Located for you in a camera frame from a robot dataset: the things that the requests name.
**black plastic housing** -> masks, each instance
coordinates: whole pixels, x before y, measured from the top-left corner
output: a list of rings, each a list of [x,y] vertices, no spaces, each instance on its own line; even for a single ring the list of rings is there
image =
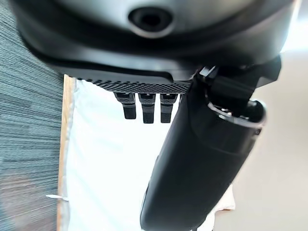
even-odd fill
[[[228,121],[208,106],[193,84],[182,98],[154,166],[140,223],[147,231],[198,228],[234,180],[265,122],[261,104],[254,123]]]
[[[53,0],[10,3],[28,48],[54,70],[100,81],[110,91],[170,94],[184,93],[202,66],[262,64],[276,57],[295,5],[255,0],[216,24],[147,39],[87,21]]]

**wooden strip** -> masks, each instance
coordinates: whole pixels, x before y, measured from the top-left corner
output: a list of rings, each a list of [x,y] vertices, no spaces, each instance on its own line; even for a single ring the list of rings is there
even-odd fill
[[[59,157],[59,175],[58,175],[58,195],[63,193],[63,173],[64,173],[64,155],[65,143],[67,140],[67,125],[70,117],[71,104],[73,102],[73,90],[75,88],[75,79],[64,75],[63,100],[62,100],[62,124],[60,138],[60,157]],[[61,200],[57,205],[57,231],[61,230]]]

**textured plastic panel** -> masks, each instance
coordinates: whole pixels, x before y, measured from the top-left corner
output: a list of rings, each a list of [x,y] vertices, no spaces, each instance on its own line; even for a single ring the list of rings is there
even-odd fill
[[[148,93],[148,94],[185,94],[191,85],[190,82],[174,82],[170,84],[150,84],[150,83],[138,83],[138,82],[112,82],[100,80],[93,81],[92,79],[87,79],[87,82],[92,82],[93,84],[104,88],[108,91],[122,92],[122,93]]]

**round hole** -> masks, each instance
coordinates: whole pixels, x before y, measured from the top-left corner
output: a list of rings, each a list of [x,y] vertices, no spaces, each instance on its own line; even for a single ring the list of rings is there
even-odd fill
[[[173,17],[168,11],[161,8],[142,7],[130,12],[128,20],[134,25],[132,29],[135,33],[137,33],[135,30],[137,28],[139,32],[158,33],[160,35],[160,32],[171,25]]]
[[[147,14],[141,18],[141,22],[145,25],[156,27],[161,23],[159,15]]]

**white surface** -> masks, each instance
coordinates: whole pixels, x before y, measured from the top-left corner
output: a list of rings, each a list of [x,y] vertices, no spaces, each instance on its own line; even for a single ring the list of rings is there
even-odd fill
[[[156,97],[155,124],[125,120],[114,94],[77,81],[73,124],[67,149],[69,231],[140,231],[144,192],[170,124],[160,123]],[[173,116],[178,107],[174,105]],[[215,207],[234,209],[232,188]],[[200,231],[211,231],[214,212]]]
[[[253,97],[267,124],[233,182],[236,210],[215,231],[308,231],[308,52],[282,54],[279,80]]]

